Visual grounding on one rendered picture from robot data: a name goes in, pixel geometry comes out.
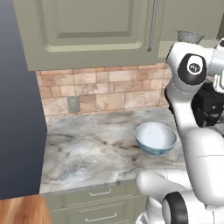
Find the grey mesh tea strainer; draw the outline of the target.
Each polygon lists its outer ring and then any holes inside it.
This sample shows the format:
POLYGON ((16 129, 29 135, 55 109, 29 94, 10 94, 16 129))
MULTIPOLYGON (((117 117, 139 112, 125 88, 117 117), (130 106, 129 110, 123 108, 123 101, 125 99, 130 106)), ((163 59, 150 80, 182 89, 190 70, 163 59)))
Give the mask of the grey mesh tea strainer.
POLYGON ((204 38, 203 34, 194 31, 176 30, 176 33, 178 35, 178 42, 186 42, 198 45, 204 38))

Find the grey wall outlet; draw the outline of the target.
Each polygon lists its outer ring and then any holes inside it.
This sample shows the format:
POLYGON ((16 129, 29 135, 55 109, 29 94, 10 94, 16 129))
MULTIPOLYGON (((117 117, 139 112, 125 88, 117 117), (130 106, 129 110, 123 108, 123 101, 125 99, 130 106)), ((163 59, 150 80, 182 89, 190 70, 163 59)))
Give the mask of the grey wall outlet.
POLYGON ((81 111, 80 100, 78 96, 68 96, 66 99, 69 113, 78 113, 81 111))

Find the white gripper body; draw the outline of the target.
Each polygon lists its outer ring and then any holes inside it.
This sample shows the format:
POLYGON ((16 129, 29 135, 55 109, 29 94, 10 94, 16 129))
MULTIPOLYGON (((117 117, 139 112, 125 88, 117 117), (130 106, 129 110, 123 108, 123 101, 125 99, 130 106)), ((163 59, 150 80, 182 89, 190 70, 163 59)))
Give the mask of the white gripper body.
POLYGON ((213 79, 213 89, 220 94, 224 94, 224 73, 216 74, 213 79))

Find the olive green cabinet door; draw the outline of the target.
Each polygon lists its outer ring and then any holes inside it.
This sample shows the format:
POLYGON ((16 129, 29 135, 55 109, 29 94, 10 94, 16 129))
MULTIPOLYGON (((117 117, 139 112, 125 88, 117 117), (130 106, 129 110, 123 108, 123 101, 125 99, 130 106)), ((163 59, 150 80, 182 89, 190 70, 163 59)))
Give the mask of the olive green cabinet door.
POLYGON ((30 71, 157 61, 165 0, 12 0, 30 71))
POLYGON ((204 47, 215 47, 224 15, 224 0, 165 0, 158 63, 165 63, 166 55, 178 40, 176 30, 204 34, 204 47))

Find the blue and white bowl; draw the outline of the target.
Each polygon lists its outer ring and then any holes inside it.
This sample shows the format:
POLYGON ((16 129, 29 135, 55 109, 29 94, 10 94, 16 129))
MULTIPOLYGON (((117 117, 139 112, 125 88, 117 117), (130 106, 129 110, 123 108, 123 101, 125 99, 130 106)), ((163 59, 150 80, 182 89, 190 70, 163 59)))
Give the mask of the blue and white bowl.
POLYGON ((145 122, 135 130, 137 145, 150 156, 160 156, 169 152, 178 137, 169 126, 160 122, 145 122))

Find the olive green drawer front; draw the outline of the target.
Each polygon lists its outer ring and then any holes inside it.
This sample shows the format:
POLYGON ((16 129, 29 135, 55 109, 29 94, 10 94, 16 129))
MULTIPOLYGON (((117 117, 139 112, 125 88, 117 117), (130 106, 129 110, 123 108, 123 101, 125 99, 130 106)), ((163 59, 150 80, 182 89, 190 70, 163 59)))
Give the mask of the olive green drawer front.
POLYGON ((112 200, 116 198, 133 196, 137 193, 136 184, 134 182, 129 182, 128 184, 109 186, 101 189, 94 189, 82 192, 73 192, 68 194, 60 195, 61 205, 63 207, 78 206, 81 204, 94 203, 103 200, 112 200), (100 193, 106 192, 109 188, 112 189, 111 194, 91 197, 89 193, 100 193))
POLYGON ((65 214, 66 224, 123 224, 135 219, 137 198, 120 200, 113 203, 105 203, 99 206, 67 209, 65 214), (118 212, 114 219, 101 220, 86 223, 85 218, 96 219, 113 215, 118 212))

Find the dark grey fridge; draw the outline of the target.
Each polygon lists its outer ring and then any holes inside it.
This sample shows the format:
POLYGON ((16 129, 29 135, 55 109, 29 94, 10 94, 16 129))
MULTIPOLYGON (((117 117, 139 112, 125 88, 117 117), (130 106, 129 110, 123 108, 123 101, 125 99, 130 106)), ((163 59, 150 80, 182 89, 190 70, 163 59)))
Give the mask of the dark grey fridge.
POLYGON ((0 0, 0 200, 39 193, 46 120, 12 0, 0 0))

